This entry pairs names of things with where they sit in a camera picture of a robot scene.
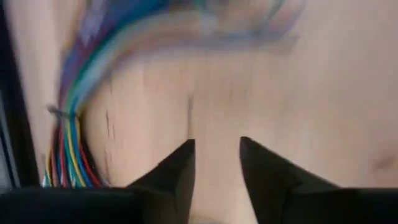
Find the wooden board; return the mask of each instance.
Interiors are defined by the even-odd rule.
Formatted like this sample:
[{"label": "wooden board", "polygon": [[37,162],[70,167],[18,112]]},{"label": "wooden board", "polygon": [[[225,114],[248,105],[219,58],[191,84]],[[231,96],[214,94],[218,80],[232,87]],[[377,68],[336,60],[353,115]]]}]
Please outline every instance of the wooden board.
[{"label": "wooden board", "polygon": [[[65,15],[62,2],[54,9]],[[220,223],[255,223],[238,160],[243,135],[342,186],[398,186],[397,7],[308,0],[276,43],[174,49],[123,65],[86,112],[100,170],[126,185],[195,138],[192,215]]]}]

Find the colorful wire bundle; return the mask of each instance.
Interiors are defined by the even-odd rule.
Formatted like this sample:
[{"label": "colorful wire bundle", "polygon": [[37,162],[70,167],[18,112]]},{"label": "colorful wire bundle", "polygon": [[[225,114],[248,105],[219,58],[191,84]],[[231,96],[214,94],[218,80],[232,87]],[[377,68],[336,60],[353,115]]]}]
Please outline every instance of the colorful wire bundle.
[{"label": "colorful wire bundle", "polygon": [[[266,9],[261,24],[270,21],[283,1],[276,0]],[[240,36],[242,32],[236,27],[226,32],[220,17],[203,12],[206,0],[195,0],[198,10],[190,11],[169,11],[176,2],[173,0],[93,2],[101,3],[86,12],[80,22],[79,35],[68,53],[60,78],[58,109],[51,109],[58,120],[47,156],[44,187],[109,185],[95,168],[81,132],[80,117],[91,92],[120,61],[163,46],[214,36]]]}]

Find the wooden surface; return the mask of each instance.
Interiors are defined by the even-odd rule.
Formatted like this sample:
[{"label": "wooden surface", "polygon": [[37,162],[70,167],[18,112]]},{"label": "wooden surface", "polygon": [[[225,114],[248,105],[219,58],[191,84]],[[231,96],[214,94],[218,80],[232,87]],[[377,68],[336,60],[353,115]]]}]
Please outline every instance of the wooden surface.
[{"label": "wooden surface", "polygon": [[276,43],[175,49],[123,65],[85,116],[100,170],[126,185],[195,138],[192,215],[220,223],[255,223],[238,160],[243,135],[342,186],[398,186],[397,8],[308,0]]}]

